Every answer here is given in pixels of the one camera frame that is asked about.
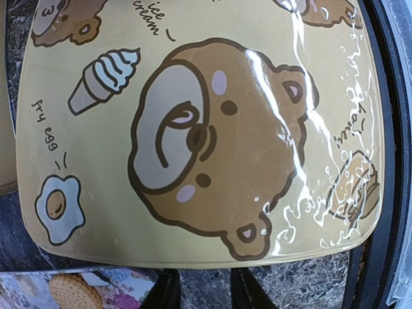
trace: bear ear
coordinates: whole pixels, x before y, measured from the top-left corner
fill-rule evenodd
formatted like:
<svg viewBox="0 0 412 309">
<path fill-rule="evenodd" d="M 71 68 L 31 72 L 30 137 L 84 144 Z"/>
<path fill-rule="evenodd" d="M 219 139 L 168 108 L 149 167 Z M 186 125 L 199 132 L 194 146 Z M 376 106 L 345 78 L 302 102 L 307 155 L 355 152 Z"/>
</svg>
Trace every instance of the bear ear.
<svg viewBox="0 0 412 309">
<path fill-rule="evenodd" d="M 305 74 L 298 66 L 279 68 L 280 85 L 278 83 L 277 105 L 285 118 L 298 119 L 306 115 L 308 108 L 316 108 L 319 103 L 319 94 L 313 78 Z"/>
<path fill-rule="evenodd" d="M 98 35 L 101 23 L 102 20 L 98 16 L 75 23 L 70 41 L 77 45 L 92 41 Z"/>
</svg>

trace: brown bear head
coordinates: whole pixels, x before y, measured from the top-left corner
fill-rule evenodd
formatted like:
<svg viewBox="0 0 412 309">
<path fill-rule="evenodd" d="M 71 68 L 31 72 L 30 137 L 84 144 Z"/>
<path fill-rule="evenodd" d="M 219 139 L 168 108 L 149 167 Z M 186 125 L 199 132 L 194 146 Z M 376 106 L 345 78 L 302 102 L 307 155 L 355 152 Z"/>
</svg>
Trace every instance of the brown bear head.
<svg viewBox="0 0 412 309">
<path fill-rule="evenodd" d="M 348 0 L 273 0 L 289 12 L 299 12 L 305 24 L 330 28 L 344 21 L 362 29 L 357 9 Z"/>
<path fill-rule="evenodd" d="M 303 163 L 303 122 L 318 101 L 297 66 L 274 67 L 226 39 L 181 46 L 142 90 L 131 185 L 157 220 L 219 236 L 235 259 L 261 259 L 267 215 Z"/>
<path fill-rule="evenodd" d="M 97 14 L 107 0 L 41 0 L 33 22 L 34 45 L 53 46 L 69 39 L 77 45 L 98 35 L 101 19 Z"/>
</svg>

